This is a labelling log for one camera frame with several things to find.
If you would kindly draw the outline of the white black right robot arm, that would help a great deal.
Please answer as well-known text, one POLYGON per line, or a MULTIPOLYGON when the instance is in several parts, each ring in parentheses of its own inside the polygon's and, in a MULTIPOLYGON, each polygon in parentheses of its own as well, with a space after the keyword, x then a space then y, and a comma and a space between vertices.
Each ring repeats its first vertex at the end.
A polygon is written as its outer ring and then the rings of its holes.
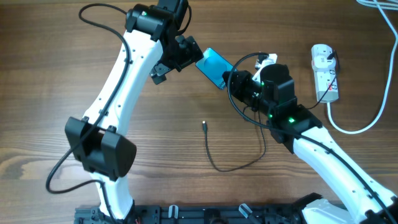
POLYGON ((298 104, 287 66, 267 65, 255 75, 232 70, 222 77, 230 101, 240 101, 266 115, 263 127, 326 182, 352 222, 397 223, 397 195, 362 170, 322 122, 298 104))

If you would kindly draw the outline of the blue screen Galaxy smartphone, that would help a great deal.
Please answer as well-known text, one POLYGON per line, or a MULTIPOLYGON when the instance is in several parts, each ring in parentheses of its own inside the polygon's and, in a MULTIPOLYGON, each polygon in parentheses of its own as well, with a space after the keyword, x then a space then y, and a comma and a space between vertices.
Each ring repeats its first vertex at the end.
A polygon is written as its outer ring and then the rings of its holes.
POLYGON ((223 90, 226 86, 223 74, 229 72, 233 66, 212 48, 203 52, 203 58, 195 63, 201 71, 217 88, 223 90))

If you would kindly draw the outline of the white power strip socket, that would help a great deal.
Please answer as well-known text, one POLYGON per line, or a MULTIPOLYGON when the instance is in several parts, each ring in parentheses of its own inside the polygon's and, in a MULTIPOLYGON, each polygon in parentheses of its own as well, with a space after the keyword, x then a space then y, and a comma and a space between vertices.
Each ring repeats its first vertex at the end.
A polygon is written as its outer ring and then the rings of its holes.
POLYGON ((317 101, 332 103, 339 98, 335 51, 326 44, 315 44, 311 48, 311 55, 317 101))

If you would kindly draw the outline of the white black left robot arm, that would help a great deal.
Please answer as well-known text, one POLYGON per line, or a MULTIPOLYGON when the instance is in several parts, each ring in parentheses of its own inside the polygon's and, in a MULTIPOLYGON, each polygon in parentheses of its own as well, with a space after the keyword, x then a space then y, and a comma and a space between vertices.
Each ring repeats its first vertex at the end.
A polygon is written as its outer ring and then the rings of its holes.
POLYGON ((77 223, 138 223, 127 173, 137 148, 126 138, 129 120, 148 78, 165 81, 171 70, 180 71, 203 54, 193 37, 185 37, 192 9, 187 1, 159 1, 135 5, 126 12, 122 46, 97 99, 81 119, 65 125, 74 158, 96 184, 100 205, 77 223))

